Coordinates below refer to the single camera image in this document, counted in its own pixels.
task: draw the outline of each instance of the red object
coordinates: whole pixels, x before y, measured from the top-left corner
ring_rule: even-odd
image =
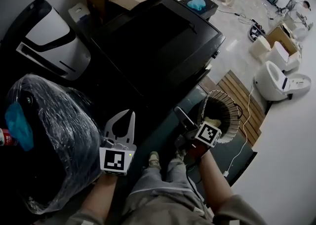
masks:
[[[17,142],[11,137],[7,129],[0,129],[0,146],[14,146]]]

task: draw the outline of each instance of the blue cloth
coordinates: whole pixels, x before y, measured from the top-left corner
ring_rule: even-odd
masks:
[[[188,7],[195,9],[197,11],[202,10],[202,8],[206,7],[206,3],[204,0],[191,0],[187,3]]]
[[[24,151],[31,150],[34,147],[33,132],[21,105],[18,102],[11,104],[4,117],[10,135],[19,142]]]

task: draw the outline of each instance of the white cable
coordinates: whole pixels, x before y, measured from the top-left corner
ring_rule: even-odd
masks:
[[[254,87],[253,87],[253,82],[254,82],[254,78],[252,79],[251,90],[250,90],[250,93],[249,93],[249,96],[248,96],[248,106],[247,106],[247,110],[248,110],[248,113],[249,113],[249,117],[248,117],[247,121],[245,121],[245,123],[244,123],[243,126],[242,126],[242,130],[243,130],[243,132],[244,132],[245,135],[246,135],[246,141],[245,141],[245,143],[243,144],[243,146],[241,147],[239,153],[232,159],[231,164],[229,165],[227,171],[224,172],[224,177],[227,177],[227,176],[228,176],[229,169],[231,168],[234,159],[240,155],[240,153],[241,153],[243,147],[244,147],[244,146],[246,145],[246,143],[248,142],[247,132],[245,131],[245,124],[249,121],[249,119],[250,119],[250,117],[251,117],[250,110],[249,110],[249,104],[250,104],[250,95],[251,95],[251,93],[253,92],[253,88],[254,88]]]

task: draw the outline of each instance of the sleeve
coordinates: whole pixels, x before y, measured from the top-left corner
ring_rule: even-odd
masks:
[[[70,216],[65,225],[104,225],[101,218],[89,210],[79,210]]]
[[[215,225],[226,225],[229,221],[239,221],[240,225],[266,225],[262,217],[239,195],[228,199],[213,218]]]

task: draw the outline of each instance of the toilet lid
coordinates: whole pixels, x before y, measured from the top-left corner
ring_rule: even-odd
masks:
[[[283,58],[283,60],[287,63],[288,61],[288,57],[289,54],[288,52],[284,49],[284,47],[282,46],[281,43],[279,43],[278,41],[275,42],[274,46],[273,46],[274,50],[276,50],[278,52],[278,54],[281,56],[281,58]]]
[[[280,92],[287,91],[290,88],[290,83],[279,67],[271,61],[266,62],[266,67],[274,87]]]

